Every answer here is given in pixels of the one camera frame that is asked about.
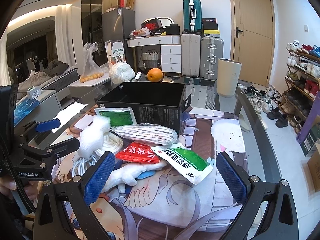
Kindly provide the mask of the green medicine pouch front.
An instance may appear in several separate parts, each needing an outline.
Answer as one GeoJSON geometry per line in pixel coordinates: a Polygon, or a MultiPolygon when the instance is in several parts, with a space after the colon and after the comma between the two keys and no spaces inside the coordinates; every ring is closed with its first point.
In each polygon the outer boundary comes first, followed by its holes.
{"type": "Polygon", "coordinates": [[[181,143],[153,146],[151,149],[194,185],[198,185],[214,169],[208,161],[184,148],[181,143]]]}

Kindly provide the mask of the white plush toy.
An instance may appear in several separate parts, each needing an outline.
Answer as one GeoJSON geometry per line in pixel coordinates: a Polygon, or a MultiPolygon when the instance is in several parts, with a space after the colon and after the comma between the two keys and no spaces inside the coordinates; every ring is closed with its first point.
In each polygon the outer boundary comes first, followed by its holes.
{"type": "Polygon", "coordinates": [[[159,171],[166,167],[167,164],[168,163],[164,160],[161,160],[156,164],[129,163],[111,172],[101,193],[107,192],[117,186],[119,193],[124,194],[125,185],[129,185],[131,187],[135,186],[137,184],[136,178],[138,178],[143,172],[159,171]]]}

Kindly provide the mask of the woven laundry basket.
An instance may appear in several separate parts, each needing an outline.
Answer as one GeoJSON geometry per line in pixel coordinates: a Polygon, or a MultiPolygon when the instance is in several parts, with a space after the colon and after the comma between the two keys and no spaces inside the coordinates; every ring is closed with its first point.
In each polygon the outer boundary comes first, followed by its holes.
{"type": "Polygon", "coordinates": [[[160,64],[161,55],[158,51],[148,50],[142,53],[143,67],[145,69],[157,68],[160,64]]]}

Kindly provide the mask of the bagged white adidas socks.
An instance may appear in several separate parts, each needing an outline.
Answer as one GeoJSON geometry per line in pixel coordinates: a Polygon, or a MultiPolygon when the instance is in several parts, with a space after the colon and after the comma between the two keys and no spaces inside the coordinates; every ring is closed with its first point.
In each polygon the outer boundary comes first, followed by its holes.
{"type": "Polygon", "coordinates": [[[178,134],[173,129],[149,123],[120,126],[113,131],[125,139],[156,145],[171,145],[178,139],[178,134]]]}

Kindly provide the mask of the white suitcase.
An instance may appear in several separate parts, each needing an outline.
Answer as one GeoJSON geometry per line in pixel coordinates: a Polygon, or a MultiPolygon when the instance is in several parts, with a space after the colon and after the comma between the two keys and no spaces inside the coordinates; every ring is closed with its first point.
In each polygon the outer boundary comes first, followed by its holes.
{"type": "Polygon", "coordinates": [[[181,67],[182,75],[199,77],[200,75],[201,37],[196,34],[181,36],[181,67]]]}

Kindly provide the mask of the black cardboard box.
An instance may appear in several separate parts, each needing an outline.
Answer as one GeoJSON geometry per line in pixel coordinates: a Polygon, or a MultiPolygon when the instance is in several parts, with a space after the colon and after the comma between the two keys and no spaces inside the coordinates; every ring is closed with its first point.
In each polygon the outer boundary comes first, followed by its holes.
{"type": "Polygon", "coordinates": [[[136,122],[157,124],[181,133],[182,114],[191,104],[184,83],[124,82],[96,100],[100,107],[133,110],[136,122]]]}

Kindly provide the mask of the white drawer desk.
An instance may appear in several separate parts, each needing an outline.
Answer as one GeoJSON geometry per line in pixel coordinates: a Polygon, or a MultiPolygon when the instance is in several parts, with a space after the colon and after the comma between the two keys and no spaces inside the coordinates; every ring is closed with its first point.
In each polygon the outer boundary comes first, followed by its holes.
{"type": "Polygon", "coordinates": [[[127,39],[129,48],[160,46],[161,69],[165,73],[181,74],[181,36],[180,35],[155,35],[127,39]]]}

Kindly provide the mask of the white wrapped bundle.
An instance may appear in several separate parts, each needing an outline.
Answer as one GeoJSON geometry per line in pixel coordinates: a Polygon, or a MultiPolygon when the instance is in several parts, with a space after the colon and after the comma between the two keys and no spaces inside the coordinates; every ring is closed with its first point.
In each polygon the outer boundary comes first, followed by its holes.
{"type": "Polygon", "coordinates": [[[125,62],[118,62],[110,68],[109,77],[114,84],[130,82],[135,77],[132,67],[125,62]]]}

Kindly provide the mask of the white paper sheet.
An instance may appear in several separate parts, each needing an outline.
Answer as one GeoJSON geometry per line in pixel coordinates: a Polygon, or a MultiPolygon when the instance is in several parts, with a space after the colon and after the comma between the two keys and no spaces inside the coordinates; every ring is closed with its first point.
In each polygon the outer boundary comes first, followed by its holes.
{"type": "Polygon", "coordinates": [[[69,122],[73,116],[80,113],[80,111],[86,106],[87,104],[74,102],[73,104],[66,107],[64,110],[61,110],[53,119],[57,119],[60,121],[60,128],[63,125],[67,124],[67,122],[69,122]]]}

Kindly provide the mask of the plastic bag of oranges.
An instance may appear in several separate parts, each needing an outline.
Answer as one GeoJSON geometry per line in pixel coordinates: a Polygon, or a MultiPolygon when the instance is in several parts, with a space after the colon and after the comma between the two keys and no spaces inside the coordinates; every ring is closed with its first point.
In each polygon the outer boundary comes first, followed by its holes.
{"type": "Polygon", "coordinates": [[[80,82],[95,80],[104,75],[103,70],[99,67],[93,59],[93,53],[98,50],[97,42],[93,44],[87,42],[82,50],[84,68],[80,75],[80,82]]]}

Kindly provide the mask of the grey refrigerator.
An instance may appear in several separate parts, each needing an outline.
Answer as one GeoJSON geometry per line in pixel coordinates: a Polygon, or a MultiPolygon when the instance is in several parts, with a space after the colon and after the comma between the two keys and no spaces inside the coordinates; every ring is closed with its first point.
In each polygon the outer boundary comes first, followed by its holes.
{"type": "Polygon", "coordinates": [[[127,45],[131,31],[136,29],[135,12],[126,8],[118,8],[102,14],[104,42],[121,41],[124,47],[126,62],[133,67],[133,51],[127,45]]]}

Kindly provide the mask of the green medicine pouch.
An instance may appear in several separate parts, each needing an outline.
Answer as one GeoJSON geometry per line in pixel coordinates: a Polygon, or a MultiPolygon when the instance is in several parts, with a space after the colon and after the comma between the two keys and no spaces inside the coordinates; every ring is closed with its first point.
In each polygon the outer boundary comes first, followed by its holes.
{"type": "Polygon", "coordinates": [[[184,148],[181,143],[153,146],[151,149],[194,185],[198,185],[214,169],[208,161],[184,148]]]}
{"type": "Polygon", "coordinates": [[[96,108],[95,113],[97,115],[110,118],[112,128],[136,125],[134,112],[132,108],[96,108]]]}

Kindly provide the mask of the orange fruit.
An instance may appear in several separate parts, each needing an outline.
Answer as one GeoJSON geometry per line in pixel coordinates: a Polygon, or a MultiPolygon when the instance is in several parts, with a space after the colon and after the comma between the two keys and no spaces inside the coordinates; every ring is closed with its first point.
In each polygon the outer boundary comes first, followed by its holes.
{"type": "Polygon", "coordinates": [[[163,78],[163,72],[159,68],[152,68],[147,73],[147,78],[150,82],[158,82],[163,78]]]}

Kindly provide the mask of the wooden door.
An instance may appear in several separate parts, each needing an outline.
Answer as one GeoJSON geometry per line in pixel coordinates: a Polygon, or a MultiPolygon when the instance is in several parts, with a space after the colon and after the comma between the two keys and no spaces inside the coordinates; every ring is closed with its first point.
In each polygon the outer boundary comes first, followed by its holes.
{"type": "Polygon", "coordinates": [[[242,63],[240,80],[269,84],[274,56],[272,0],[231,0],[231,58],[242,63]]]}

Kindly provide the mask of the red balloon glue bag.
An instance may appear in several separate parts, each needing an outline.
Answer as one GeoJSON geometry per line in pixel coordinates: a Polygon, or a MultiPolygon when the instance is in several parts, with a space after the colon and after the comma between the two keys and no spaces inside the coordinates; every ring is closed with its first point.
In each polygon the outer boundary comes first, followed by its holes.
{"type": "Polygon", "coordinates": [[[140,164],[157,164],[159,157],[153,152],[150,146],[138,142],[132,142],[116,154],[116,158],[122,161],[140,164]]]}

